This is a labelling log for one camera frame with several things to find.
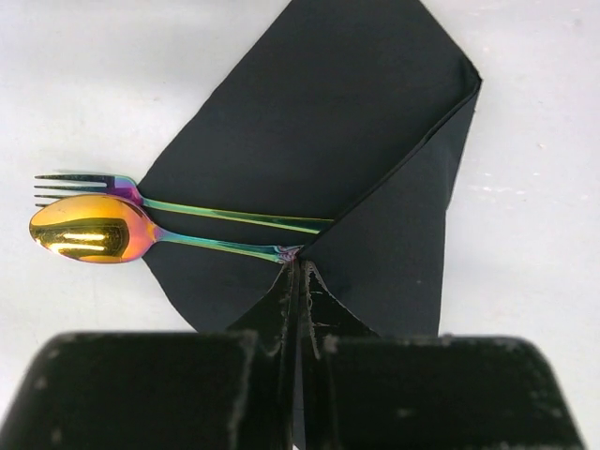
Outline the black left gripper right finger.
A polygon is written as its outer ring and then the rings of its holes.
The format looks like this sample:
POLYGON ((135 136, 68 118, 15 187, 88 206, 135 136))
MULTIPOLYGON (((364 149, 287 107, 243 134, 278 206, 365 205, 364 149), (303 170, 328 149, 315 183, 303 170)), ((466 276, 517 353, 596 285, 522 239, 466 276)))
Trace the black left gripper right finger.
POLYGON ((299 355, 306 449, 322 449, 331 430, 330 391, 320 360, 327 338, 373 338, 377 333, 330 293, 314 262, 301 262, 299 355))

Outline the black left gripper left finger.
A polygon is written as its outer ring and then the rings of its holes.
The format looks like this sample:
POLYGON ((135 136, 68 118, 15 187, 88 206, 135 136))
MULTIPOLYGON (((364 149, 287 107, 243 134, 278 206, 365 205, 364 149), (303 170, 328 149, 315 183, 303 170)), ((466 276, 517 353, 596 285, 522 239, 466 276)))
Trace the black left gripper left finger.
POLYGON ((291 449, 300 264, 284 265, 266 295, 230 331, 254 336, 245 403, 236 418, 237 449, 291 449))

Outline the iridescent rainbow fork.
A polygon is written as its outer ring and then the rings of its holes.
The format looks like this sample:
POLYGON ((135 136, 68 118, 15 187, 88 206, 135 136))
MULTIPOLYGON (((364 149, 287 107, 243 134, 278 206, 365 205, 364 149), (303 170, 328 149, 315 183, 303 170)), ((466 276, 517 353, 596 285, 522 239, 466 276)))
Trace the iridescent rainbow fork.
POLYGON ((332 219, 327 218, 274 216, 157 201, 144 197, 139 191, 137 183, 124 175, 91 173, 43 174, 36 175, 35 179, 58 182, 58 185, 35 185, 35 188, 39 189, 113 195, 129 200, 143 208, 203 218, 249 223, 300 233, 317 234, 333 222, 332 219))

